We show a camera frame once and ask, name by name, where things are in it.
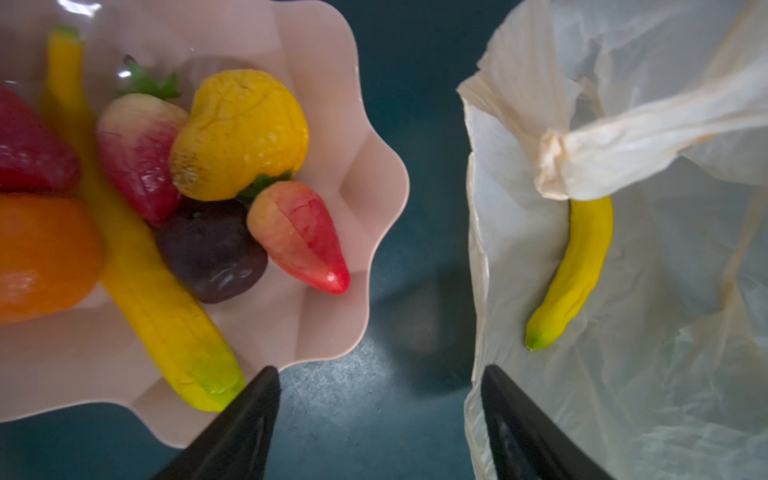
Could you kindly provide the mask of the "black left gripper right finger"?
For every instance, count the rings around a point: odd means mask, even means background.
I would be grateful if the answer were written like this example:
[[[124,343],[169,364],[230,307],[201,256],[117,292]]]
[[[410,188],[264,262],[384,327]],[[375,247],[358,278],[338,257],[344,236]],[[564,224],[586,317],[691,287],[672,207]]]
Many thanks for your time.
[[[497,365],[483,371],[481,400],[499,479],[612,478]]]

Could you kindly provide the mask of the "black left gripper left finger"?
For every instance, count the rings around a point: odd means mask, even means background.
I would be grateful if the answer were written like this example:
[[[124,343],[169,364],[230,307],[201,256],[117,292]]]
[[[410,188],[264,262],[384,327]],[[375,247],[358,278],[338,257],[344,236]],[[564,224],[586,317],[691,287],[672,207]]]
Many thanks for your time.
[[[155,480],[262,479],[280,406],[278,370],[263,368]]]

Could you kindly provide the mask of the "cream banana-print plastic bag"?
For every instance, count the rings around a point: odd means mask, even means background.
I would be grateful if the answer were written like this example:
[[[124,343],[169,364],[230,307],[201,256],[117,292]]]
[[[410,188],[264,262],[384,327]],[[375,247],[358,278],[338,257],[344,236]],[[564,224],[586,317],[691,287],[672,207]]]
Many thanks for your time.
[[[616,479],[767,475],[767,5],[525,1],[458,88],[470,137],[472,382],[499,366]],[[525,346],[602,195],[600,279]]]

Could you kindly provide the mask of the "small yellow toy banana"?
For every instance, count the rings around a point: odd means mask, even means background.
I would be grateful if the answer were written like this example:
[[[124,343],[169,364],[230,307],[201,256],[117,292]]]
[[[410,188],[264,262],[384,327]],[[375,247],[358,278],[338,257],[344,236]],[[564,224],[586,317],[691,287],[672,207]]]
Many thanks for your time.
[[[569,202],[569,238],[547,293],[528,320],[525,346],[538,351],[566,330],[597,286],[614,231],[612,200]]]

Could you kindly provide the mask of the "orange toy fruit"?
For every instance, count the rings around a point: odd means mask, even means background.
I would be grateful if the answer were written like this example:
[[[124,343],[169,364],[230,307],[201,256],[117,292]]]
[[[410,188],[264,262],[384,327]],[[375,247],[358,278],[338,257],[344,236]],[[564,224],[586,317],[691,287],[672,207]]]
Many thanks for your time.
[[[1,195],[1,322],[19,323],[84,300],[105,263],[87,206],[60,195]]]

